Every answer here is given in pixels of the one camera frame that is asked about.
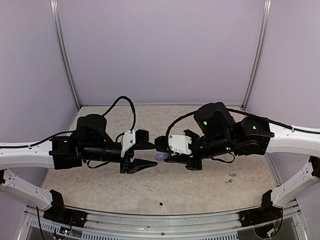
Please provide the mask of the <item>purple round charging case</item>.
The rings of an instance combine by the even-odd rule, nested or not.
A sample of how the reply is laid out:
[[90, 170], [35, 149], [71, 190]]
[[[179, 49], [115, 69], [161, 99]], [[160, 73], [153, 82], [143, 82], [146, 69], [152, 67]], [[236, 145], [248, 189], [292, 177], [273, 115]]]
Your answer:
[[158, 152], [155, 156], [154, 159], [157, 162], [164, 162], [166, 159], [168, 159], [169, 157], [171, 157], [172, 155], [170, 153], [167, 152]]

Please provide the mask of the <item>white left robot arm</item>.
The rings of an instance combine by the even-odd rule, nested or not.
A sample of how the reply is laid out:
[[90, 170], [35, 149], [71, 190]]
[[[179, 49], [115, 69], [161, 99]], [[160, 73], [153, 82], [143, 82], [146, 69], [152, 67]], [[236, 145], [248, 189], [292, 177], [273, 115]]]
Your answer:
[[146, 130], [128, 130], [117, 143], [107, 134], [107, 119], [89, 114], [77, 120], [74, 131], [56, 133], [39, 142], [22, 145], [0, 144], [0, 190], [41, 210], [49, 210], [57, 221], [70, 218], [62, 194], [38, 187], [14, 174], [15, 168], [66, 170], [81, 167], [89, 161], [103, 167], [117, 163], [120, 173], [134, 174], [157, 166], [157, 162], [134, 157], [136, 150], [152, 150]]

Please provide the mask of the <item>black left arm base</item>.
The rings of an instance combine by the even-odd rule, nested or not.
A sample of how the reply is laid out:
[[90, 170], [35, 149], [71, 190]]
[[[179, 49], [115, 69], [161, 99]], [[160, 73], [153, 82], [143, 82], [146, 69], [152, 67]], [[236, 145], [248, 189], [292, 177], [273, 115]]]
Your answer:
[[51, 189], [49, 192], [52, 197], [51, 205], [44, 211], [43, 218], [70, 227], [84, 228], [88, 214], [85, 211], [65, 207], [63, 196], [58, 191]]

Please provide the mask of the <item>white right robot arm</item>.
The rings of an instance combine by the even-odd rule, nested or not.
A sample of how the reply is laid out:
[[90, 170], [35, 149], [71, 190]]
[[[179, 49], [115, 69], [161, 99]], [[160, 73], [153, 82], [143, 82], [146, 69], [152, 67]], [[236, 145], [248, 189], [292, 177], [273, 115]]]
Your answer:
[[[244, 113], [236, 122], [222, 102], [207, 103], [196, 111], [187, 113], [166, 130], [164, 136], [154, 140], [158, 152], [171, 153], [168, 163], [184, 164], [188, 170], [202, 169], [203, 159], [217, 161], [219, 156], [265, 155], [266, 153], [293, 153], [308, 155], [309, 160], [294, 176], [281, 186], [264, 193], [256, 218], [266, 222], [276, 209], [283, 208], [290, 200], [320, 182], [320, 132], [314, 128], [298, 128], [265, 117]], [[170, 131], [179, 121], [193, 116], [203, 136], [191, 130], [183, 135]]]

